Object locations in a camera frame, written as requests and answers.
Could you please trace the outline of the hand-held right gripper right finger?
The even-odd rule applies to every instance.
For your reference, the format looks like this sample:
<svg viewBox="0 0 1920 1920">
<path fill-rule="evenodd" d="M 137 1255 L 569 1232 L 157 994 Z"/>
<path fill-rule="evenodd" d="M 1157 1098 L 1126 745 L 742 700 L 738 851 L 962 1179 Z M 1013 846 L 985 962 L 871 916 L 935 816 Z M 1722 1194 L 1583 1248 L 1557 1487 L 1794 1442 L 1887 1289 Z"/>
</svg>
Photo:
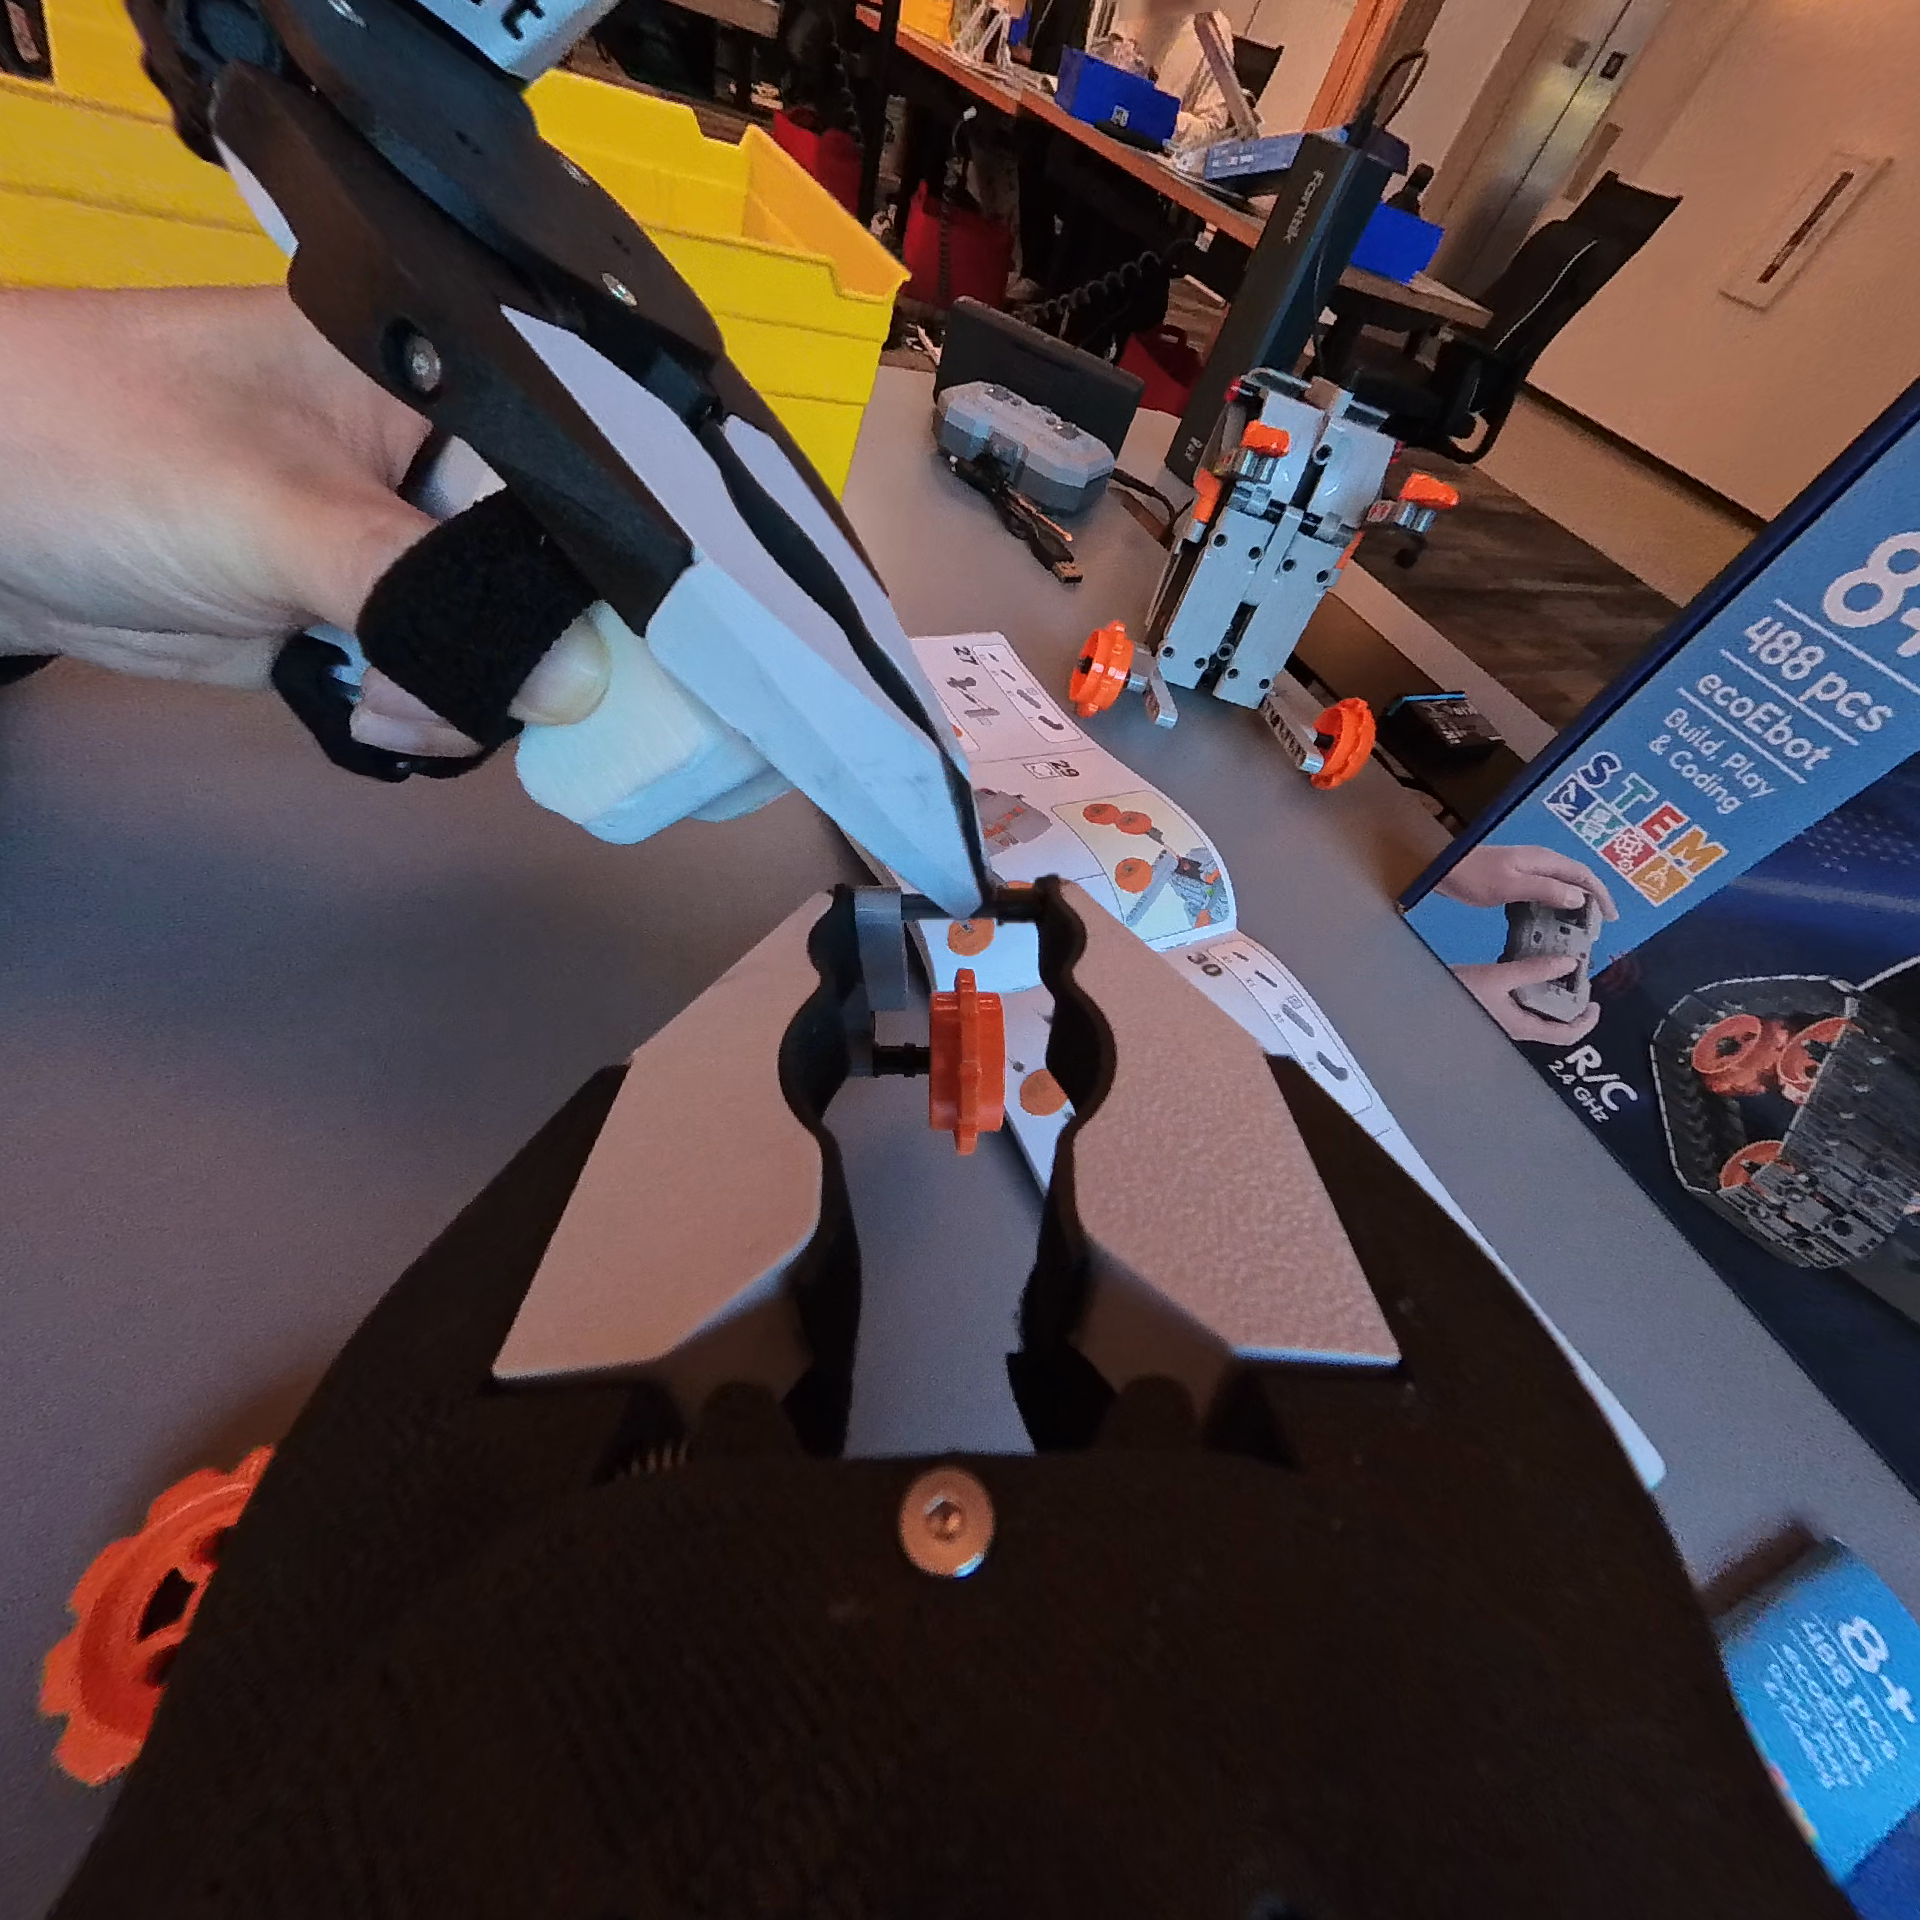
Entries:
<svg viewBox="0 0 1920 1920">
<path fill-rule="evenodd" d="M 1071 1119 L 1016 1320 L 1025 1434 L 1088 1449 L 1167 1383 L 1203 1447 L 1282 1457 L 1265 1371 L 1400 1353 L 1275 1065 L 1078 886 L 1043 878 L 1031 905 Z"/>
</svg>

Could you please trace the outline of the grey perforated beam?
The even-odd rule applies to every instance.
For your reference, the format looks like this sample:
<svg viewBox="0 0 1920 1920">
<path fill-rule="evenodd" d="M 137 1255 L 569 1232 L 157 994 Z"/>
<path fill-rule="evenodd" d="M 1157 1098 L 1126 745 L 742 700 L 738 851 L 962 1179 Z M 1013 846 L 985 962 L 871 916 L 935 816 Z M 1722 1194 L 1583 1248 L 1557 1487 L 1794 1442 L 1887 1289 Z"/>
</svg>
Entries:
<svg viewBox="0 0 1920 1920">
<path fill-rule="evenodd" d="M 850 898 L 857 986 L 871 1016 L 905 1008 L 905 926 L 945 919 L 930 898 L 895 886 L 838 888 Z"/>
</svg>

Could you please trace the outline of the orange gear wheel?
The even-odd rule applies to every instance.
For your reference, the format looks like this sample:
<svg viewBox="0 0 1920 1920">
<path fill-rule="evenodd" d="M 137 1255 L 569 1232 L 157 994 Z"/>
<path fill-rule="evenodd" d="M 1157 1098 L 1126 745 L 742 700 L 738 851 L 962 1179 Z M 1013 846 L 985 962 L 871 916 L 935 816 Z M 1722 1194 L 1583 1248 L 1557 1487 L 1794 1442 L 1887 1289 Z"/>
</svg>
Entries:
<svg viewBox="0 0 1920 1920">
<path fill-rule="evenodd" d="M 1002 1011 L 959 967 L 949 993 L 927 1004 L 927 1127 L 951 1135 L 959 1155 L 1002 1126 Z"/>
<path fill-rule="evenodd" d="M 269 1462 L 272 1447 L 255 1447 L 230 1473 L 185 1474 L 86 1567 L 67 1599 L 73 1623 L 39 1682 L 39 1713 L 64 1720 L 55 1762 L 67 1779 L 107 1785 L 137 1758 L 224 1540 Z"/>
</svg>

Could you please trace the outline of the person's left hand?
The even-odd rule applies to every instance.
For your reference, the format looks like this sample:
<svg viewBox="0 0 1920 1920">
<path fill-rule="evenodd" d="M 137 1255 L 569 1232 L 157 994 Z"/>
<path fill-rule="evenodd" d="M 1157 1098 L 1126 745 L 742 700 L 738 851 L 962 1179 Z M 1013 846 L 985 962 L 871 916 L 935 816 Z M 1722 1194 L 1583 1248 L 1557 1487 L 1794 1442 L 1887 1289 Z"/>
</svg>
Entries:
<svg viewBox="0 0 1920 1920">
<path fill-rule="evenodd" d="M 425 439 L 279 287 L 5 291 L 5 654 L 267 688 L 426 536 Z"/>
</svg>

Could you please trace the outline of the grey battery box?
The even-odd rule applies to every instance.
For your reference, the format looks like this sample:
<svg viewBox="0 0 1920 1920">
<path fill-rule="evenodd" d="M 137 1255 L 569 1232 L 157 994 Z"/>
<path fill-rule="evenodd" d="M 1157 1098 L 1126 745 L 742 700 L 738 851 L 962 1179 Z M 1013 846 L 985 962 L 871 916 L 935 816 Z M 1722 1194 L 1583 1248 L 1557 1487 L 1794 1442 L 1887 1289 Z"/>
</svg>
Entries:
<svg viewBox="0 0 1920 1920">
<path fill-rule="evenodd" d="M 1113 451 L 1086 428 L 989 380 L 935 396 L 935 444 L 941 452 L 993 470 L 1051 518 L 1073 518 L 1102 499 Z"/>
</svg>

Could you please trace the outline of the white instruction booklet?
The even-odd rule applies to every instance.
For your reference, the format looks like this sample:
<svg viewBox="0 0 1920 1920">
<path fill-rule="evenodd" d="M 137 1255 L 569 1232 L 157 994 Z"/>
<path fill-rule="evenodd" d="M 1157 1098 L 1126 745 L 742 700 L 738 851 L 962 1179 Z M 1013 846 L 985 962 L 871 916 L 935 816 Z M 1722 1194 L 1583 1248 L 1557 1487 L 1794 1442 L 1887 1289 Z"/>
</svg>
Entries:
<svg viewBox="0 0 1920 1920">
<path fill-rule="evenodd" d="M 1007 639 L 958 634 L 910 644 L 945 713 L 951 744 L 966 763 L 982 848 L 997 878 L 1016 882 L 1058 875 L 1078 882 L 1265 1054 L 1305 1067 L 1490 1255 L 1493 1244 L 1405 1139 L 1296 975 L 1238 930 L 1230 870 L 1191 815 L 1098 747 L 1043 694 Z M 1051 996 L 1039 986 L 1034 930 L 989 929 L 982 919 L 935 919 L 919 923 L 914 939 L 931 990 L 949 990 L 958 972 L 969 970 L 982 993 L 999 994 L 1005 1123 L 1043 1192 L 1071 1105 L 1043 1067 Z M 1656 1449 L 1558 1328 L 1542 1321 L 1594 1398 L 1643 1487 L 1656 1489 L 1664 1479 Z"/>
</svg>

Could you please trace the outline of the black case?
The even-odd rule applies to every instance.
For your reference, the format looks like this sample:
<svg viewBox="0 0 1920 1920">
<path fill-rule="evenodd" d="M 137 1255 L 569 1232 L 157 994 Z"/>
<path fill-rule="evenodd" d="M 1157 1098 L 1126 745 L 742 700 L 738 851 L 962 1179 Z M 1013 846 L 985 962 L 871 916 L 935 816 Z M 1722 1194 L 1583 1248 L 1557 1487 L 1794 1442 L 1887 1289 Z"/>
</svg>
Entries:
<svg viewBox="0 0 1920 1920">
<path fill-rule="evenodd" d="M 1143 380 L 971 298 L 951 306 L 931 392 L 991 382 L 1122 452 Z"/>
</svg>

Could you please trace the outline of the yellow storage bin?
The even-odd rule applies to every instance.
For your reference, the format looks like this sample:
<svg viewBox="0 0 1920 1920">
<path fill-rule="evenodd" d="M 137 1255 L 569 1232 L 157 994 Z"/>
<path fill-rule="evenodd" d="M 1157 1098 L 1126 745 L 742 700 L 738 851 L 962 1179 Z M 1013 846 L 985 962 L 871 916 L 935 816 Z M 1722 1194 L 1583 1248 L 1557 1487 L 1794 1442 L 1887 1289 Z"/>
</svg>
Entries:
<svg viewBox="0 0 1920 1920">
<path fill-rule="evenodd" d="M 553 73 L 538 134 L 610 193 L 712 313 L 738 370 L 843 494 L 905 272 L 765 134 L 705 137 L 689 107 Z M 5 83 L 1 279 L 250 287 L 280 257 L 169 123 Z"/>
</svg>

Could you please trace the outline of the grey robot chassis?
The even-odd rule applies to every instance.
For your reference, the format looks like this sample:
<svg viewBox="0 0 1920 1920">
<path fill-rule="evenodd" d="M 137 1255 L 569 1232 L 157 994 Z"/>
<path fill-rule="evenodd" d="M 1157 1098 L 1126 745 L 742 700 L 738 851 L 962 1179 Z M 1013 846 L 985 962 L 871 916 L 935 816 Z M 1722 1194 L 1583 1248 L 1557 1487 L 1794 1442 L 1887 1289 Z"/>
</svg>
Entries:
<svg viewBox="0 0 1920 1920">
<path fill-rule="evenodd" d="M 1067 684 L 1075 713 L 1102 713 L 1136 690 L 1170 728 L 1170 690 L 1199 688 L 1256 710 L 1311 786 L 1352 779 L 1375 745 L 1371 710 L 1349 700 L 1313 711 L 1287 662 L 1357 540 L 1374 529 L 1400 536 L 1407 567 L 1437 514 L 1457 504 L 1425 472 L 1384 497 L 1398 449 L 1382 411 L 1323 378 L 1238 376 L 1175 523 L 1145 639 L 1118 622 L 1088 639 Z"/>
</svg>

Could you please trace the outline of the small black box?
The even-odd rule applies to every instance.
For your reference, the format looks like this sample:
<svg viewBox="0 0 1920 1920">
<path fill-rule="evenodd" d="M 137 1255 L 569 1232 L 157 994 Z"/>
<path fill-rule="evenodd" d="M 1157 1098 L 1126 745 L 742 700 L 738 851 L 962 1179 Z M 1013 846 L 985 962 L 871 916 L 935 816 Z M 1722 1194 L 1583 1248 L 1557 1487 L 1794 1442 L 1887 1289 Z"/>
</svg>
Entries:
<svg viewBox="0 0 1920 1920">
<path fill-rule="evenodd" d="M 1464 766 L 1503 751 L 1503 736 L 1459 690 L 1405 694 L 1377 716 L 1377 738 L 1405 762 Z"/>
</svg>

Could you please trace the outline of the blue robot kit box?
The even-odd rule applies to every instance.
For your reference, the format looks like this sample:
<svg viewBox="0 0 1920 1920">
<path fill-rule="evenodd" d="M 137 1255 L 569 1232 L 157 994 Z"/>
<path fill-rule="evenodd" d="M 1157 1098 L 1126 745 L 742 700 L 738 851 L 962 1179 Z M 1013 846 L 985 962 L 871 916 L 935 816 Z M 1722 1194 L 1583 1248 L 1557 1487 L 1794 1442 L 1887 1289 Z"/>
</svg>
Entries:
<svg viewBox="0 0 1920 1920">
<path fill-rule="evenodd" d="M 1400 900 L 1906 1483 L 1914 418 L 1907 390 Z"/>
</svg>

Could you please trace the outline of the blue storage bin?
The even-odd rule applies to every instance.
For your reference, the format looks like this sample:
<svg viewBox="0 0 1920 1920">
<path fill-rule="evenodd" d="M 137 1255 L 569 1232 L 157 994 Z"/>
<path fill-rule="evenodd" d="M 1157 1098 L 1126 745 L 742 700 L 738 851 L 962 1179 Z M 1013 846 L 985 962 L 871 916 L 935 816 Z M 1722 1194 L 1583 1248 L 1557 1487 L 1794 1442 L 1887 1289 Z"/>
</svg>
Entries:
<svg viewBox="0 0 1920 1920">
<path fill-rule="evenodd" d="M 1443 227 L 1398 206 L 1379 203 L 1360 231 L 1351 267 L 1382 281 L 1413 283 L 1431 267 L 1442 240 Z"/>
<path fill-rule="evenodd" d="M 1071 119 L 1118 134 L 1150 151 L 1166 148 L 1176 131 L 1175 95 L 1073 46 L 1061 50 L 1054 98 Z"/>
</svg>

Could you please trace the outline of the black office chair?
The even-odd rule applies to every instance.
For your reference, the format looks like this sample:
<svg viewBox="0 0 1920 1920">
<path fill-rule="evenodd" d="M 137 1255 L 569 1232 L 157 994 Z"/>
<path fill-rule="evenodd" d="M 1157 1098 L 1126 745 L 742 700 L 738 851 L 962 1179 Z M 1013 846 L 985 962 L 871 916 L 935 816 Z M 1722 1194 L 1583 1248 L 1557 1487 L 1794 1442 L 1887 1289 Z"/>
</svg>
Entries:
<svg viewBox="0 0 1920 1920">
<path fill-rule="evenodd" d="M 1678 206 L 1679 198 L 1601 176 L 1570 215 L 1538 230 L 1478 296 L 1488 320 L 1443 338 L 1425 382 L 1395 404 L 1392 438 L 1457 464 L 1483 459 L 1546 346 Z"/>
</svg>

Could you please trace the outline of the blue booklet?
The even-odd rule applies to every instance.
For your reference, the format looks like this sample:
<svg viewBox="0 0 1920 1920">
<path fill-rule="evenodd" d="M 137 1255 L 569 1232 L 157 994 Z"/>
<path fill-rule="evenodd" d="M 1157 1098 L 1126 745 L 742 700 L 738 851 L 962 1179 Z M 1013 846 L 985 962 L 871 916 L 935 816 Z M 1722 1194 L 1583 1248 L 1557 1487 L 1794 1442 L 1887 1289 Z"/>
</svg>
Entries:
<svg viewBox="0 0 1920 1920">
<path fill-rule="evenodd" d="M 1717 1620 L 1786 1811 L 1865 1919 L 1918 1915 L 1918 1623 L 1826 1540 Z"/>
</svg>

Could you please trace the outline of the white framed wall picture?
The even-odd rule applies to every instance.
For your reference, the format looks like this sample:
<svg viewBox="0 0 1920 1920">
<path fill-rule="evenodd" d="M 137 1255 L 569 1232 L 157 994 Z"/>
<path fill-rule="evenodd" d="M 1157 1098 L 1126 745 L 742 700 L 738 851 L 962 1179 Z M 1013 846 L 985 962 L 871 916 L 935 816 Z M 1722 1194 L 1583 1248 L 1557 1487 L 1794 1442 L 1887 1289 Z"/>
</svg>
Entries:
<svg viewBox="0 0 1920 1920">
<path fill-rule="evenodd" d="M 1749 308 L 1773 306 L 1887 164 L 1875 151 L 1830 148 L 1741 252 L 1719 292 Z"/>
</svg>

